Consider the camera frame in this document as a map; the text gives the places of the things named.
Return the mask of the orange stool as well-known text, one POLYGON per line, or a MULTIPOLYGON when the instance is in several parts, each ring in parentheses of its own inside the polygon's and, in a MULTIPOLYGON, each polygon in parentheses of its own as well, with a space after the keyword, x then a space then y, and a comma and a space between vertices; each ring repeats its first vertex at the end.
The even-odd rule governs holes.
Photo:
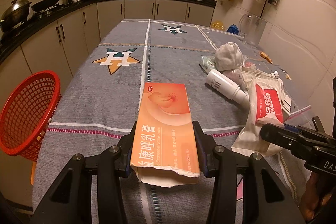
POLYGON ((32 169, 31 169, 31 178, 30 178, 30 184, 31 184, 31 185, 34 184, 34 178, 35 178, 35 170, 36 170, 36 166, 37 166, 37 162, 36 162, 36 161, 33 161, 32 169))

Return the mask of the white plastic bottle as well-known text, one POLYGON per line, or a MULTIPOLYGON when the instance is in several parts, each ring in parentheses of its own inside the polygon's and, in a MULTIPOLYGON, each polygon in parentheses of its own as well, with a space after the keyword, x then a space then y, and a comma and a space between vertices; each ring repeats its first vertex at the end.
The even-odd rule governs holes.
POLYGON ((227 99, 235 101, 244 108, 249 108, 250 102, 248 94, 243 92, 238 84, 221 74, 216 69, 212 69, 207 74, 206 83, 227 99))

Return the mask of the black frying pan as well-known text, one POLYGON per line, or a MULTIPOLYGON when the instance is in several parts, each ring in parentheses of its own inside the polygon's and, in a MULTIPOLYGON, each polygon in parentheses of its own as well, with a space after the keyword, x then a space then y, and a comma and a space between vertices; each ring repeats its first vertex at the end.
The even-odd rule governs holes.
POLYGON ((34 12, 40 12, 53 7, 58 3, 58 1, 59 0, 42 0, 32 5, 31 8, 34 12))

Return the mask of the red mesh plastic basket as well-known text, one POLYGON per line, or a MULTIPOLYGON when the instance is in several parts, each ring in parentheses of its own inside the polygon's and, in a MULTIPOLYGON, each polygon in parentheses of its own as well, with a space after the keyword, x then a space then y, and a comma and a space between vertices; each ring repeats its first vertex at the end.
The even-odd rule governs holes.
POLYGON ((60 79, 53 71, 40 71, 22 81, 1 112, 2 151, 36 162, 61 97, 60 79))

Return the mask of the orange medicine box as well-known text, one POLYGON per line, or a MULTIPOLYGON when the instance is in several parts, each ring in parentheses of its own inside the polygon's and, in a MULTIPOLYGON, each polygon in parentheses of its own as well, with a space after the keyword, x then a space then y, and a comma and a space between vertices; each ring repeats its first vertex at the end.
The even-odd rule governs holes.
POLYGON ((130 166, 140 182, 171 188, 196 184, 197 146, 184 84, 145 83, 130 166))

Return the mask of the crumpled white tissue ball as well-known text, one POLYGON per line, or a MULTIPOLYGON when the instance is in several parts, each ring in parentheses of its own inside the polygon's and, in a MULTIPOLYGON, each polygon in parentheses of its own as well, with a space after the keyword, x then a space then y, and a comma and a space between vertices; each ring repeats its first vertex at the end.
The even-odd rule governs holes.
POLYGON ((243 54, 236 43, 225 43, 215 52, 215 65, 220 72, 234 70, 242 64, 243 54))

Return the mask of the grey star patterned tablecloth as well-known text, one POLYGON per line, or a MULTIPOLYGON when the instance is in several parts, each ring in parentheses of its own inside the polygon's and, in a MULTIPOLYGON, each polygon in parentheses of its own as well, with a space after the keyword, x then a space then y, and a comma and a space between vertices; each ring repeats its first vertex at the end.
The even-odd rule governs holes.
MULTIPOLYGON (((33 210, 62 168, 76 153, 85 157, 100 154, 130 133, 138 117, 143 83, 185 84, 192 120, 231 148, 245 126, 248 110, 228 101, 206 85, 199 66, 201 55, 211 56, 226 42, 236 43, 249 61, 261 71, 278 71, 292 98, 286 123, 313 127, 310 105, 293 80, 286 79, 284 65, 271 65, 236 36, 204 27, 165 23, 180 27, 176 35, 161 22, 135 20, 120 22, 95 48, 76 72, 53 115, 39 152, 33 186, 33 210), (122 57, 126 50, 139 63, 120 66, 110 74, 107 65, 94 61, 107 57, 107 50, 122 57)), ((301 201, 310 172, 303 161, 287 150, 267 157, 267 162, 294 198, 301 201)), ((201 173, 197 184, 161 188, 138 181, 132 172, 121 179, 123 204, 128 223, 206 223, 214 179, 201 173)))

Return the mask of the red white wipes packet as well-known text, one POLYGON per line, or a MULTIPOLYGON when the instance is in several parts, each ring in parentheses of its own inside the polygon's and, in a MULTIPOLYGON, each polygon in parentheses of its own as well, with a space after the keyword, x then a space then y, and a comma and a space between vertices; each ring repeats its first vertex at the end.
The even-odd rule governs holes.
POLYGON ((276 78, 254 78, 246 82, 249 95, 249 114, 245 127, 232 145, 232 151, 244 156, 258 152, 263 156, 273 156, 282 148, 261 138, 263 125, 270 123, 283 127, 281 89, 276 78))

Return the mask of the steel wok with lid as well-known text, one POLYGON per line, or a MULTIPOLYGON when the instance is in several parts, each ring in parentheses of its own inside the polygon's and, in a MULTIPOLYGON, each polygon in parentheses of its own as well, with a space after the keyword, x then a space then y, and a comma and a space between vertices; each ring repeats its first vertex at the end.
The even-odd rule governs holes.
POLYGON ((1 31, 9 32, 16 25, 26 22, 30 13, 30 4, 28 0, 13 0, 11 6, 2 14, 1 31))

